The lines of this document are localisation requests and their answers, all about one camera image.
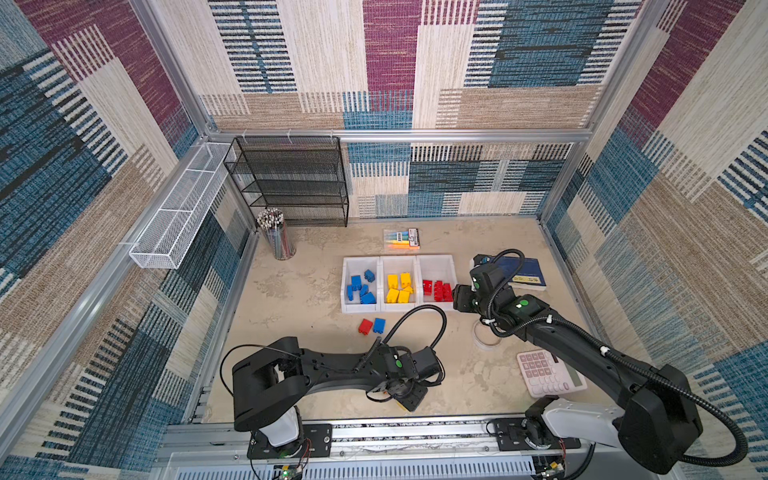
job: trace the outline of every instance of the calculator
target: calculator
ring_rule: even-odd
[[[518,363],[528,392],[536,399],[587,388],[582,374],[547,350],[518,353]]]

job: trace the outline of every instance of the white mesh basket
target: white mesh basket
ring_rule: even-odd
[[[229,144],[207,143],[197,151],[131,248],[138,266],[177,269],[181,265],[227,178],[223,160],[233,155]]]

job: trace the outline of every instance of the blue book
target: blue book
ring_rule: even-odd
[[[473,266],[478,266],[491,260],[488,255],[477,255],[473,259]],[[504,275],[511,275],[518,265],[520,259],[517,257],[502,257],[496,261],[496,264],[502,268]],[[546,290],[547,283],[544,281],[544,274],[538,265],[538,259],[526,258],[522,269],[509,283],[513,287],[519,287],[527,290]]]

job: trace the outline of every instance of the white plastic bin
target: white plastic bin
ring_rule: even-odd
[[[456,287],[456,268],[453,265],[453,255],[418,255],[419,261],[419,282],[424,280],[432,281],[432,295],[424,293],[423,284],[419,284],[422,289],[422,295],[419,298],[422,305],[431,303],[437,305],[443,310],[453,310],[453,302],[435,302],[435,282],[438,280],[443,283],[450,283],[451,290]]]
[[[419,276],[419,266],[416,262],[415,255],[392,255],[388,257],[381,257],[382,259],[382,309],[383,312],[407,312],[414,306],[419,304],[419,298],[421,298],[422,292],[422,280]],[[411,286],[413,287],[413,293],[411,293],[411,301],[408,303],[387,303],[386,295],[389,292],[389,285],[387,283],[388,275],[397,275],[398,290],[400,290],[400,273],[411,274]]]
[[[365,272],[371,270],[376,275],[372,283],[366,280]],[[376,303],[360,303],[360,292],[353,294],[353,300],[350,302],[346,295],[346,286],[352,285],[352,277],[360,275],[360,281],[368,286],[368,291],[376,295]],[[384,303],[382,298],[382,264],[379,257],[345,257],[341,277],[341,313],[369,313],[380,312],[381,305]]]

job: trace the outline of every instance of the mounting plate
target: mounting plate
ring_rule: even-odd
[[[329,457],[331,455],[331,441],[333,440],[333,425],[330,423],[310,423],[303,424],[304,436],[312,441],[310,458]],[[256,440],[252,445],[248,445],[248,459],[264,460],[279,458],[280,454],[270,445],[269,440],[262,432],[257,432],[253,438]],[[304,449],[288,458],[300,458]]]
[[[525,429],[521,426],[523,417],[493,419],[494,432],[497,432],[496,443],[502,452],[517,452],[519,450],[534,450],[525,442]],[[579,449],[581,440],[563,439],[566,449]],[[553,445],[553,449],[559,449],[560,445]]]

